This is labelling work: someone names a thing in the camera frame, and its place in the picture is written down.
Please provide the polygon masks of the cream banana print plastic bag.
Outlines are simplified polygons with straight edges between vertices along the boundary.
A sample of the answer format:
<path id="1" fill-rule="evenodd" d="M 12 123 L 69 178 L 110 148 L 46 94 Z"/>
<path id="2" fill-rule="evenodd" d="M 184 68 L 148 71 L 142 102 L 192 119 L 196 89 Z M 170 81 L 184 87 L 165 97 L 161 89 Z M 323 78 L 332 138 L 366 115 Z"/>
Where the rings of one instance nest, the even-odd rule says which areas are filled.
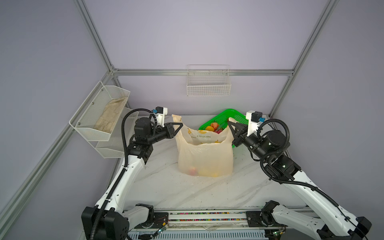
<path id="1" fill-rule="evenodd" d="M 175 139 L 179 152 L 178 168 L 181 173 L 200 177 L 232 174 L 234 137 L 229 128 L 217 134 L 183 125 Z"/>

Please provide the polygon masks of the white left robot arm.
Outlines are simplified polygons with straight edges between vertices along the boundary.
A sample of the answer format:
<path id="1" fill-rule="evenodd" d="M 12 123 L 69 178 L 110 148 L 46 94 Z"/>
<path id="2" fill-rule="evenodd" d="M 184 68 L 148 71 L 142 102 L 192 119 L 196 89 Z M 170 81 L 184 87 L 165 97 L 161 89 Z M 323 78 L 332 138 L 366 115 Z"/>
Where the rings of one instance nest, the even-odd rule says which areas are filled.
<path id="1" fill-rule="evenodd" d="M 126 240 L 132 229 L 138 226 L 149 228 L 154 224 L 155 211 L 152 205 L 137 204 L 126 211 L 126 197 L 150 158 L 153 145 L 174 138 L 183 124 L 166 123 L 168 109 L 165 107 L 144 109 L 149 116 L 135 121 L 134 134 L 127 139 L 126 120 L 136 112 L 140 112 L 140 109 L 128 112 L 121 122 L 124 157 L 116 176 L 95 206 L 86 207 L 81 215 L 88 240 Z"/>

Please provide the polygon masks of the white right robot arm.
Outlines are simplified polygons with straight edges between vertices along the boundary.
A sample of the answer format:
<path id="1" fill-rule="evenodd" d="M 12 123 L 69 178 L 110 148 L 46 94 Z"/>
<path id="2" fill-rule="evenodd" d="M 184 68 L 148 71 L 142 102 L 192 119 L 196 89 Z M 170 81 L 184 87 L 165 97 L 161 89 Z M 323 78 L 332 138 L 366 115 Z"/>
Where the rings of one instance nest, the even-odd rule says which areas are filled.
<path id="1" fill-rule="evenodd" d="M 262 171 L 270 181 L 290 189 L 317 215 L 311 218 L 290 210 L 276 201 L 262 208 L 257 221 L 265 227 L 284 225 L 315 240 L 365 240 L 372 223 L 365 217 L 356 217 L 317 187 L 291 158 L 284 155 L 289 147 L 290 130 L 281 120 L 256 121 L 251 125 L 228 121 L 234 137 L 233 145 L 244 145 L 256 155 Z"/>

